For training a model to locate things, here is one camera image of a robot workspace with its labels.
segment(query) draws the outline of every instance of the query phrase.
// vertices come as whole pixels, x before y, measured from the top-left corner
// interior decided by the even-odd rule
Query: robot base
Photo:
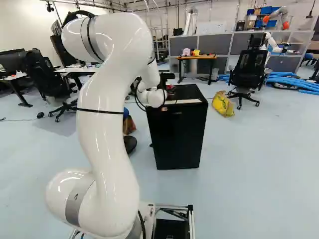
[[[144,219],[146,239],[195,239],[193,205],[140,203],[140,212]],[[80,238],[81,234],[74,230],[69,239]]]

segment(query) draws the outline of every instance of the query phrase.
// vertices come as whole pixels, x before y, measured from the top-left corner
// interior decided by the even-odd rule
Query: blue bin
[[[261,8],[261,14],[271,14],[272,12],[271,6],[265,6]]]
[[[257,20],[255,23],[255,27],[262,27],[263,26],[263,21],[262,20]]]
[[[277,20],[270,20],[267,23],[267,27],[274,27],[274,26],[276,26],[276,23],[277,23]]]
[[[274,12],[274,11],[278,10],[279,8],[281,8],[281,6],[273,6],[271,8],[271,12]]]
[[[248,9],[247,10],[247,16],[254,15],[254,9]]]

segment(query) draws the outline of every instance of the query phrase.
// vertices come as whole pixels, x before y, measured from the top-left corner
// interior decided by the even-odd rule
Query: white robotic arm
[[[148,65],[152,35],[139,16],[114,13],[69,22],[62,41],[75,58],[103,64],[82,87],[77,105],[78,137],[92,171],[57,174],[47,186],[46,203],[57,218],[95,238],[133,238],[133,231],[140,238],[139,185],[122,123],[124,98],[136,76],[142,76],[141,94],[159,83],[156,62]],[[160,106],[164,97],[155,95],[153,102],[150,95],[150,105]]]
[[[139,100],[152,107],[161,106],[167,97],[167,92],[157,89],[157,85],[160,83],[160,75],[155,59],[141,72],[141,78],[142,80],[137,88],[137,97]]]
[[[271,45],[271,47],[273,48],[273,52],[278,52],[278,53],[281,53],[283,52],[283,48],[279,47],[278,44],[276,43],[276,41],[274,40],[274,38],[271,36],[271,34],[269,32],[265,32],[266,34],[266,37],[265,39],[267,40],[267,42],[269,43],[269,45]],[[267,47],[266,45],[262,45],[260,47],[261,50],[267,50]],[[296,51],[293,51],[293,50],[286,50],[285,52],[290,52],[290,53],[296,53]],[[267,58],[266,58],[266,64],[270,58],[270,55],[271,55],[271,52],[268,51],[267,53]]]

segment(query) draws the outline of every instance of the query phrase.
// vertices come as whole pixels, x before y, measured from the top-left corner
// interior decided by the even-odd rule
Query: storage box
[[[249,21],[256,21],[257,20],[257,16],[256,15],[249,15],[248,17]]]
[[[253,27],[255,27],[255,22],[256,22],[256,21],[248,21],[247,28],[253,28]]]
[[[260,8],[256,8],[256,9],[254,10],[254,14],[255,14],[255,15],[260,15],[260,14],[261,14],[261,9],[260,9]]]
[[[254,9],[248,9],[247,10],[247,16],[253,15],[254,14]]]
[[[257,20],[255,26],[256,27],[263,27],[263,21],[262,20]]]
[[[272,12],[271,6],[265,6],[261,8],[261,14],[271,14]]]
[[[281,6],[272,6],[271,12],[274,12],[274,11],[278,10],[279,8],[281,8]]]
[[[277,23],[277,20],[270,20],[267,23],[267,27],[274,27],[274,26],[276,26],[276,23]]]

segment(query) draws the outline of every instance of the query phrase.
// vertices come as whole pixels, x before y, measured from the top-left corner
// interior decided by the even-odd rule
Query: chair armrest
[[[229,73],[229,81],[228,81],[228,85],[230,86],[230,82],[232,81],[233,79],[233,70],[230,70],[230,73]]]

